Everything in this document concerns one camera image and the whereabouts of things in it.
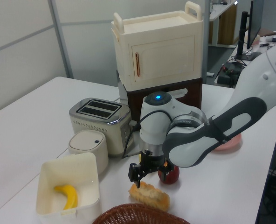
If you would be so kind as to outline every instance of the white lid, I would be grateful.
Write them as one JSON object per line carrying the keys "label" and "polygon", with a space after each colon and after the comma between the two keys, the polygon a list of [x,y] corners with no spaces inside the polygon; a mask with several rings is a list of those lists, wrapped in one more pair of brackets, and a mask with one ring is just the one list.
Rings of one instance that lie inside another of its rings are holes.
{"label": "white lid", "polygon": [[92,150],[104,139],[104,134],[93,130],[83,130],[75,134],[69,141],[69,146],[83,151]]}

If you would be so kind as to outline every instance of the toaster slot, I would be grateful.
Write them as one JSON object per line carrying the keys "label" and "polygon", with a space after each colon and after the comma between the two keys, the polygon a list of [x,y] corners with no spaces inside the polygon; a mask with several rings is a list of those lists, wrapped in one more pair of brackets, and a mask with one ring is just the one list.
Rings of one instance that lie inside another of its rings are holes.
{"label": "toaster slot", "polygon": [[93,107],[97,107],[97,108],[101,108],[101,109],[105,109],[105,110],[109,110],[109,111],[116,111],[119,106],[115,106],[115,105],[110,105],[110,104],[103,104],[97,101],[90,101],[88,103],[89,106],[93,106]]}
{"label": "toaster slot", "polygon": [[107,118],[111,115],[111,113],[109,113],[109,112],[95,110],[95,109],[92,109],[90,107],[84,107],[84,108],[81,109],[80,112],[88,114],[88,115],[96,115],[96,116],[99,116],[99,117],[102,117],[102,118]]}

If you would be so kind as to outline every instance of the cabinet handle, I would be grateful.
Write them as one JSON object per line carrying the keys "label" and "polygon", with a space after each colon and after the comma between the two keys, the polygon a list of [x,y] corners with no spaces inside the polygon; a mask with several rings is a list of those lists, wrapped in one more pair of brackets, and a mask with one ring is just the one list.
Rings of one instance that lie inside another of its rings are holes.
{"label": "cabinet handle", "polygon": [[140,77],[139,54],[136,52],[135,56],[136,56],[137,76]]}

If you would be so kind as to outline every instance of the monitor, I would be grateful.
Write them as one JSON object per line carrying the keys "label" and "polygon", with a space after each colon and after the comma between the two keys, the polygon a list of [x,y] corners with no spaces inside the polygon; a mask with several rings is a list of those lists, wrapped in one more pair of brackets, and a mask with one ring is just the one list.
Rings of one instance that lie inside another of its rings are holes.
{"label": "monitor", "polygon": [[250,49],[261,28],[263,3],[264,0],[252,0],[250,13],[242,12],[239,41],[237,44],[237,53],[235,55],[235,59],[252,61],[261,54],[259,52],[251,51],[243,52],[243,46],[245,41],[247,19],[249,18],[247,49]]}

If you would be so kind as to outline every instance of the bread roll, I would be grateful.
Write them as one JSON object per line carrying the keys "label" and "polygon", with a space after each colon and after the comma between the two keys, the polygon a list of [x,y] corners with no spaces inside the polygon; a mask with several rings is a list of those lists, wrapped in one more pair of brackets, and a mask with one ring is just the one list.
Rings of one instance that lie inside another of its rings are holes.
{"label": "bread roll", "polygon": [[163,211],[167,211],[170,206],[168,194],[145,182],[140,182],[139,189],[133,184],[129,193],[137,201]]}

